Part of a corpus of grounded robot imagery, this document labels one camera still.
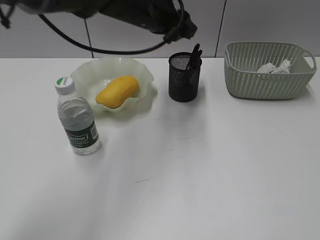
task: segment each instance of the pen holder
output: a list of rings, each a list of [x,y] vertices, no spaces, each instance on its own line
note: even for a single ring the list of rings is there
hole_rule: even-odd
[[[191,53],[179,52],[169,58],[169,96],[181,103],[194,100],[198,85],[202,60],[196,59],[196,67],[186,70]]]

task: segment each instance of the white bottle cap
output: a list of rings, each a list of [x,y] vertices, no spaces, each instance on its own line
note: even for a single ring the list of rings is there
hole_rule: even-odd
[[[71,94],[76,90],[75,82],[71,77],[67,76],[58,79],[54,86],[57,93],[61,95]]]

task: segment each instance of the plastic bottle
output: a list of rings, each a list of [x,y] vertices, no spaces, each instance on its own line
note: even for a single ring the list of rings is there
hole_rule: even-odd
[[[100,146],[99,135],[92,109],[88,102],[76,91],[70,77],[62,77],[55,84],[59,94],[57,111],[74,152],[88,155]]]

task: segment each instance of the mango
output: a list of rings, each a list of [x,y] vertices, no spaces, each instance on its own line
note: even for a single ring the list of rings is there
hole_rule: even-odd
[[[95,98],[97,104],[110,109],[120,107],[126,99],[132,98],[139,88],[139,83],[133,76],[120,76],[114,79]]]

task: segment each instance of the wall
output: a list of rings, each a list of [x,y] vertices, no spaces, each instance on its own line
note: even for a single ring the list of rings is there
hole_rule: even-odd
[[[135,57],[167,58],[173,53],[190,52],[196,43],[201,44],[204,57],[223,57],[225,45],[239,41],[296,43],[320,56],[318,0],[227,0],[225,11],[225,0],[183,2],[192,21],[198,26],[195,37]],[[83,19],[70,13],[46,16],[70,37],[89,44]],[[92,57],[91,52],[77,48],[56,35],[36,15],[28,15],[17,9],[11,21],[12,28],[9,30],[0,26],[0,58]],[[87,25],[95,48],[140,50],[162,40],[160,35],[100,14],[89,18]]]
[[[284,42],[320,56],[319,0],[227,0],[217,57],[231,42]]]

